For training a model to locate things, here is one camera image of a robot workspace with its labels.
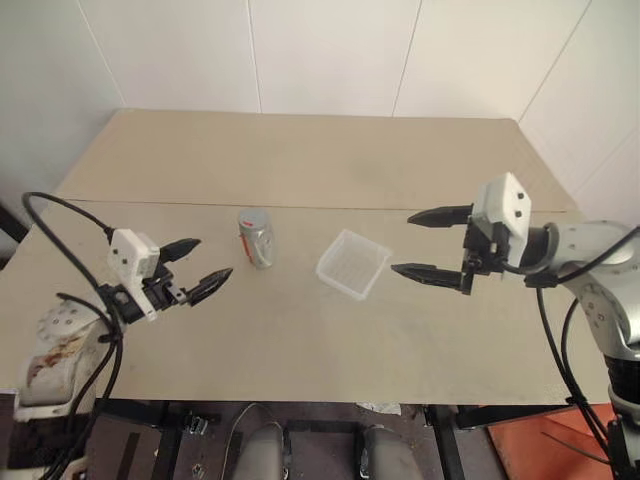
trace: beige table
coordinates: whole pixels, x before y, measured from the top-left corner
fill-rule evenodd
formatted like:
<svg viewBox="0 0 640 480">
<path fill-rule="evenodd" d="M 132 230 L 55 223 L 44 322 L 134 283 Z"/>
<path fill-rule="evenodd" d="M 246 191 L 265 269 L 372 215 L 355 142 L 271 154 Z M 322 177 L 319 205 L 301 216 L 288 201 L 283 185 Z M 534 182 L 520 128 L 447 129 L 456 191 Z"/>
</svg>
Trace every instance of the beige table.
<svg viewBox="0 0 640 480">
<path fill-rule="evenodd" d="M 505 170 L 530 192 L 535 223 L 579 218 L 510 121 L 120 113 L 59 193 L 159 243 L 202 238 L 189 260 L 172 267 L 180 285 L 215 269 L 235 270 L 208 301 L 129 328 L 115 395 L 563 402 L 535 295 L 519 280 L 481 277 L 465 297 L 386 269 L 369 298 L 356 302 L 314 273 L 343 228 L 391 248 L 392 262 L 459 268 L 462 229 L 422 229 L 406 217 L 419 208 L 469 202 L 477 183 Z M 237 205 L 253 204 L 272 206 L 280 255 L 266 271 L 246 262 L 237 239 Z M 93 271 L 109 278 L 100 232 L 57 208 L 47 220 Z M 87 291 L 32 231 L 0 274 L 0 387 L 15 385 L 36 319 L 61 288 Z M 570 295 L 557 289 L 547 297 L 557 331 Z M 592 401 L 606 401 L 600 354 L 586 322 L 575 327 L 576 375 Z"/>
</svg>

